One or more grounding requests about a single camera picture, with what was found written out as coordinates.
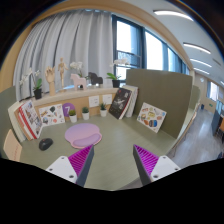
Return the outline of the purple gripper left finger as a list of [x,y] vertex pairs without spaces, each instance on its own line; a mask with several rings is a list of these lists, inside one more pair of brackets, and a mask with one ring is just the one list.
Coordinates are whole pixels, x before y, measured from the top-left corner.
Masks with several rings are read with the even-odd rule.
[[47,171],[83,187],[93,156],[94,146],[89,145],[69,157],[60,156],[47,168]]

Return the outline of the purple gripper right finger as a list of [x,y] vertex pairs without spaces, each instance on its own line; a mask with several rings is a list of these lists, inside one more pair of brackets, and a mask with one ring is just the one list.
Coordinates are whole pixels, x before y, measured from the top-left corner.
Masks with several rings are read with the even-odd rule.
[[167,156],[157,156],[138,145],[133,145],[133,156],[143,186],[180,170]]

